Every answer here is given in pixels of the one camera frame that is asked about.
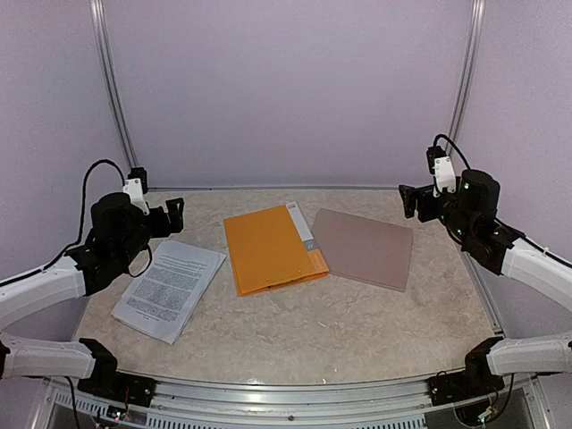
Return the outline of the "stack of printed papers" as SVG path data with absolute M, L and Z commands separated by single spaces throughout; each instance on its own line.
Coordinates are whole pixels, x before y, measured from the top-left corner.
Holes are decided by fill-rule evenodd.
M 161 242 L 150 266 L 122 294 L 112 317 L 174 344 L 225 258 L 175 240 Z

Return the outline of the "orange file folder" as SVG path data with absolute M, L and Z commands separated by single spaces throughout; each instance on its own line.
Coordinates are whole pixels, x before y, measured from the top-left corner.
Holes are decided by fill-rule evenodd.
M 223 221 L 240 297 L 324 278 L 329 268 L 295 202 Z

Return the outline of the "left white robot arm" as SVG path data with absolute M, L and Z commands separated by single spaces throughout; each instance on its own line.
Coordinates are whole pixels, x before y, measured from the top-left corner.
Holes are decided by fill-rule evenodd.
M 91 207 L 92 227 L 83 245 L 65 251 L 48 268 L 1 283 L 1 326 L 106 289 L 129 273 L 139 253 L 151 250 L 152 239 L 182 231 L 183 209 L 182 198 L 141 209 L 123 192 L 102 197 Z M 1 334 L 4 379 L 70 377 L 77 379 L 81 391 L 114 398 L 130 388 L 117 366 L 116 357 L 96 340 L 40 341 Z

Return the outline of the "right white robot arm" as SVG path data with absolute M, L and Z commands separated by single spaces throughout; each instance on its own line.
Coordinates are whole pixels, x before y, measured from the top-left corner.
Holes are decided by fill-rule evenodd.
M 500 184 L 488 173 L 473 169 L 463 171 L 455 184 L 455 189 L 401 185 L 404 215 L 441 222 L 461 251 L 480 266 L 570 308 L 571 264 L 497 219 Z M 494 337 L 467 354 L 466 370 L 458 375 L 457 387 L 463 395 L 474 397 L 493 376 L 570 371 L 570 332 L 521 340 Z

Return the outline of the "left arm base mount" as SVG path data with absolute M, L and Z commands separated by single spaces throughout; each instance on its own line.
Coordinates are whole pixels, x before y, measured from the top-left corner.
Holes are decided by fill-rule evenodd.
M 119 371 L 104 371 L 80 379 L 77 387 L 81 392 L 102 399 L 149 408 L 155 395 L 156 384 L 157 381 L 153 378 Z

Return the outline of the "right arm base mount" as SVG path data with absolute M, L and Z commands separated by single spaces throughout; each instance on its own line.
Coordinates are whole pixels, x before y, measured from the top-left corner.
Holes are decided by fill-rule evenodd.
M 427 388 L 434 407 L 500 393 L 505 383 L 500 376 L 486 376 L 471 381 L 464 371 L 430 377 Z

